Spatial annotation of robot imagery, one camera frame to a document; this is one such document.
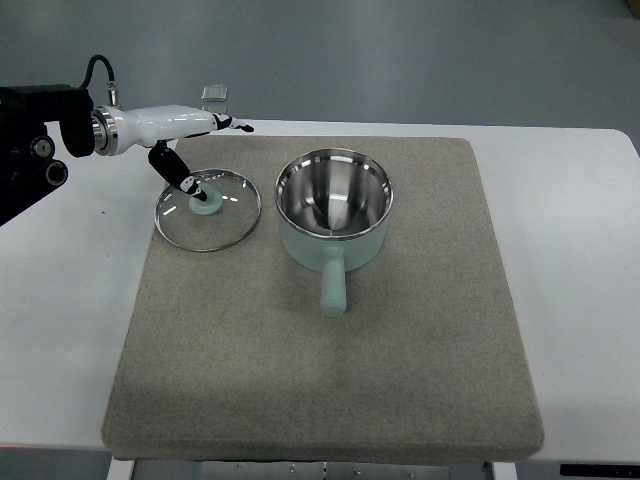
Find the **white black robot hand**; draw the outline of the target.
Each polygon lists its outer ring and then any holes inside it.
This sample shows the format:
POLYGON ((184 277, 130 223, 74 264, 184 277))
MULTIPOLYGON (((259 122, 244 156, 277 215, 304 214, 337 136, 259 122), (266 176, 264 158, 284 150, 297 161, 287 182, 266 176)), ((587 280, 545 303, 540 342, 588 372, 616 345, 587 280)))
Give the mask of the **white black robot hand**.
POLYGON ((207 206, 218 204, 218 195, 198 184, 168 143, 224 129, 254 130, 232 116, 180 105, 128 111, 101 106, 92 113, 92 122, 96 153, 115 156, 133 146, 145 147, 149 163, 170 186, 207 206))

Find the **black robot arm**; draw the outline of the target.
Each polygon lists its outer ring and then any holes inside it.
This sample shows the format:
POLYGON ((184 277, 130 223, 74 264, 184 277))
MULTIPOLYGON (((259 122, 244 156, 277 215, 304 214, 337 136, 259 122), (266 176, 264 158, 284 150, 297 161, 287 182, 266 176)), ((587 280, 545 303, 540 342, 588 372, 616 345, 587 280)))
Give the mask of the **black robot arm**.
POLYGON ((65 84, 1 89, 1 223, 6 224, 61 187, 66 164, 54 158, 47 124, 59 124, 74 157, 94 151, 93 101, 88 90, 65 84))

